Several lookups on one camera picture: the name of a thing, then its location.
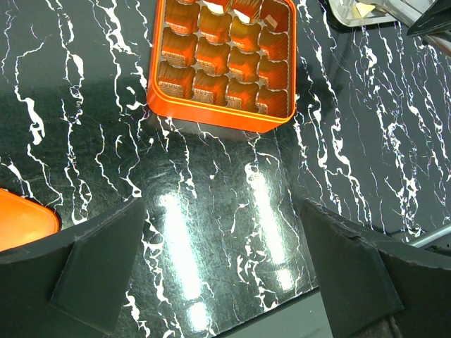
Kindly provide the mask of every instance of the orange plastic container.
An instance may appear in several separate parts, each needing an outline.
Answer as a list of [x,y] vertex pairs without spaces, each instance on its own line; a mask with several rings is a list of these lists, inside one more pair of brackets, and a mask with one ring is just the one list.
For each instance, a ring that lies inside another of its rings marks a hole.
[[158,115],[267,132],[296,111],[291,0],[159,0],[147,103]]
[[49,209],[0,189],[0,251],[58,232],[58,218]]

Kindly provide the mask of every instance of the orange lid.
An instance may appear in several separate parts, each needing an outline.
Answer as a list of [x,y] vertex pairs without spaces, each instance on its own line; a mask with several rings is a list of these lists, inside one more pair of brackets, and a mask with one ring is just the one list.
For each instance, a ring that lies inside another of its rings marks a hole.
[[58,232],[54,213],[39,204],[0,189],[0,251]]

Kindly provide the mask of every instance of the black marble table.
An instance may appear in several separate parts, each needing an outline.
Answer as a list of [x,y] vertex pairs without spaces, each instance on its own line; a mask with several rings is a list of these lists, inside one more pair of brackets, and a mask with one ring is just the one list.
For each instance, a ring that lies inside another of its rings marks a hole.
[[297,115],[250,134],[146,107],[155,1],[1,2],[0,187],[63,227],[147,205],[115,337],[213,336],[315,288],[304,198],[402,241],[450,221],[449,61],[296,6]]

